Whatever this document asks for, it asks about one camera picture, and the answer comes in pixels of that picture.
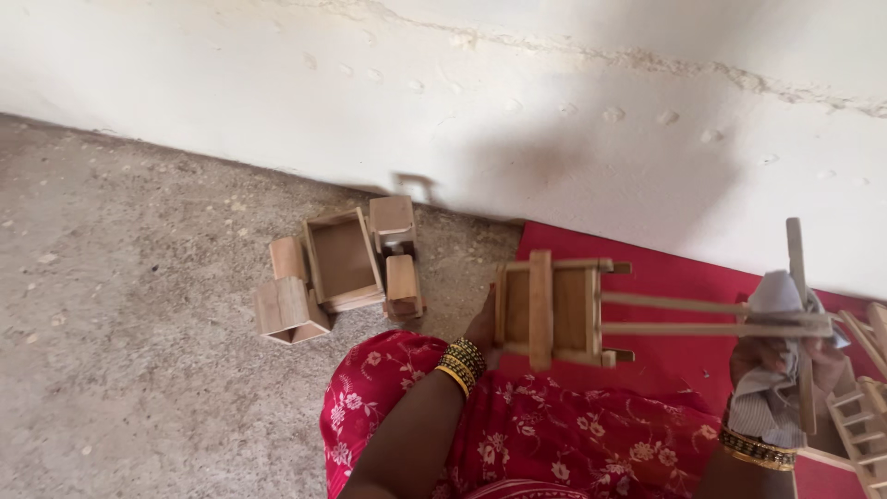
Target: red carpet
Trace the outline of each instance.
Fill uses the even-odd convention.
[[[632,262],[629,275],[605,275],[601,286],[613,291],[643,293],[662,297],[681,297],[723,303],[744,301],[750,295],[760,276],[704,264],[660,251],[644,249],[631,244],[611,241],[558,227],[527,222],[523,228],[521,245],[516,259],[526,260],[531,250],[548,249],[554,259],[610,257]],[[847,310],[865,317],[867,300],[817,291],[817,296],[831,312]],[[657,310],[605,304],[604,321],[679,321],[731,322],[724,315]],[[604,345],[624,348],[635,353],[636,361],[619,364],[614,369],[578,366],[555,362],[548,375],[561,386],[583,392],[617,386],[635,392],[656,395],[692,388],[710,405],[714,414],[720,414],[732,390],[728,359],[736,340],[707,337],[608,337]],[[871,376],[883,380],[880,372],[865,354],[853,344],[844,349],[851,357],[856,376]],[[526,357],[503,356],[499,368],[512,375],[530,372]],[[855,475],[848,471],[803,459],[797,466],[800,497],[852,499],[865,495]],[[856,483],[855,488],[848,484]]]

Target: stone floor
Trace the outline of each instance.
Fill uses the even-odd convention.
[[[342,313],[296,346],[254,333],[267,244],[369,194],[0,115],[2,497],[323,497],[318,415]],[[428,313],[454,338],[516,226],[417,207]]]

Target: white wall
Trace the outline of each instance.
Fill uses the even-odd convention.
[[[0,111],[755,273],[787,264],[799,216],[811,284],[887,297],[886,20],[876,0],[4,0]]]

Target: woman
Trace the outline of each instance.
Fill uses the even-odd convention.
[[[320,419],[330,498],[794,494],[790,471],[717,449],[721,420],[695,393],[656,400],[617,389],[574,393],[544,375],[512,380],[484,372],[492,296],[491,289],[454,345],[393,330],[351,349]],[[741,340],[730,359],[734,384],[759,365],[784,370],[783,348]],[[821,341],[805,348],[824,399],[841,375],[843,355]],[[726,444],[735,448],[736,441]]]

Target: red fabric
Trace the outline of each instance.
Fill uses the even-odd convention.
[[[755,274],[704,264],[589,234],[527,222],[523,228],[523,237],[516,259],[525,260],[529,258],[530,251],[536,249],[550,249],[555,259],[610,257],[614,260],[632,262],[632,274],[602,277],[601,286],[613,291],[733,303],[744,301],[760,282],[760,276]],[[871,302],[825,291],[816,291],[816,295],[830,312],[846,310],[861,319],[866,317],[865,308]],[[730,318],[713,314],[605,304],[603,320],[714,322],[730,321]],[[856,376],[870,376],[887,381],[856,339],[851,336],[850,340],[852,344],[844,348],[844,353],[851,358]],[[715,414],[721,414],[727,396],[732,390],[727,361],[734,343],[731,338],[605,335],[605,346],[633,350],[636,361],[620,364],[615,369],[555,362],[552,371],[547,375],[565,388],[580,392],[604,386],[627,388],[641,394],[692,388],[703,396]],[[509,376],[530,372],[527,359],[513,355],[503,356],[499,369]],[[810,499],[865,497],[856,476],[849,471],[804,458],[799,458],[796,471],[800,497]]]
[[[502,480],[478,488],[465,499],[589,499],[588,494],[554,483],[535,480]]]
[[[394,330],[351,349],[320,417],[329,497],[339,494],[385,415],[434,369],[446,346]],[[489,371],[462,411],[433,498],[463,497],[503,479],[554,483],[593,497],[690,497],[720,425],[703,405],[695,393],[653,400],[618,389],[570,392],[550,377]]]

